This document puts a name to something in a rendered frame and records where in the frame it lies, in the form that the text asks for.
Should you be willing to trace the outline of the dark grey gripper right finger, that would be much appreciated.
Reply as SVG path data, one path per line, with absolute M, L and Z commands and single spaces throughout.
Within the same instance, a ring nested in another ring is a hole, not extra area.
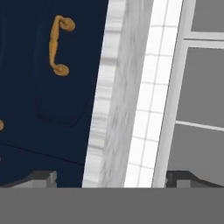
M 168 171 L 166 173 L 166 188 L 206 188 L 218 187 L 223 188 L 223 185 L 206 181 L 196 177 L 190 171 Z

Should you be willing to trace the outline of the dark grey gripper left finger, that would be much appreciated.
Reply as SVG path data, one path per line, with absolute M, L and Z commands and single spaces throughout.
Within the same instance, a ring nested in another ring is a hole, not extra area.
M 56 171 L 33 171 L 27 177 L 2 185 L 2 188 L 56 188 Z

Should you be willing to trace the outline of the navy blue drawer front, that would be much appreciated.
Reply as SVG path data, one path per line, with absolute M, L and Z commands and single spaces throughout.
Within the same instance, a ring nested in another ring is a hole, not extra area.
M 0 143 L 84 164 L 109 0 L 0 0 Z M 56 15 L 56 75 L 49 40 Z

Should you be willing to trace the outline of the navy blue cupboard door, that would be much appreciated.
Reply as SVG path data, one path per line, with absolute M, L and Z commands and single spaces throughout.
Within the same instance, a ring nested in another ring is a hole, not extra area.
M 58 187 L 81 187 L 84 166 L 0 143 L 0 184 L 26 178 L 35 171 L 57 172 Z

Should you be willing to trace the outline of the white framed window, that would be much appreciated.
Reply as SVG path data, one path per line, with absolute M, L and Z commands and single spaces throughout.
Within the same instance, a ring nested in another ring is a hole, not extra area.
M 152 185 L 224 186 L 224 0 L 184 0 Z

